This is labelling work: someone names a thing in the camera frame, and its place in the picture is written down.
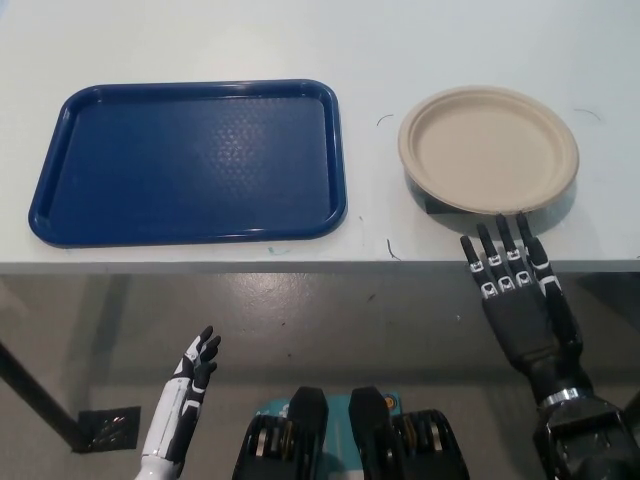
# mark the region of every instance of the concrete floor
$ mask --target concrete floor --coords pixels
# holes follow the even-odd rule
[[[640,388],[640,290],[629,275],[562,278],[598,392]],[[449,418],[475,479],[543,478],[535,409],[508,367],[466,273],[4,277],[0,338],[71,412],[142,405],[137,451],[75,455],[0,384],[3,478],[131,479],[146,429],[185,347],[222,335],[183,478],[230,478],[248,422],[301,384],[349,393],[376,384],[405,410]]]

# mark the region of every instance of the tabletop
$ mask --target tabletop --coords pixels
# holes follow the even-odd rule
[[[640,270],[640,3],[0,0],[0,273],[369,271],[462,265],[478,218],[427,215],[396,143],[419,101],[497,85],[552,108],[575,185],[532,216],[557,270]],[[310,78],[337,94],[348,213],[305,241],[59,249],[27,212],[63,102],[109,83]]]

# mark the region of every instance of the robotic arm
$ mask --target robotic arm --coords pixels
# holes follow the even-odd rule
[[[533,439],[547,478],[640,478],[640,449],[622,411],[594,395],[580,366],[579,327],[544,248],[523,214],[517,222],[532,273],[502,215],[497,224],[508,269],[485,225],[478,233],[489,270],[469,238],[460,241],[489,324],[511,365],[531,384],[539,412]]]
[[[208,326],[189,346],[165,384],[142,450],[136,480],[180,477],[209,377],[217,365],[220,336]]]

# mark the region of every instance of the paper plate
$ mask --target paper plate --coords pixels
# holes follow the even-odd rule
[[[400,158],[427,194],[469,212],[531,211],[556,200],[578,171],[567,125],[540,102],[495,87],[439,93],[398,135]]]

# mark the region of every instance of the blue tray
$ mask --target blue tray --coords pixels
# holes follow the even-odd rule
[[[103,85],[63,105],[29,224],[63,247],[301,239],[345,209],[326,85]]]

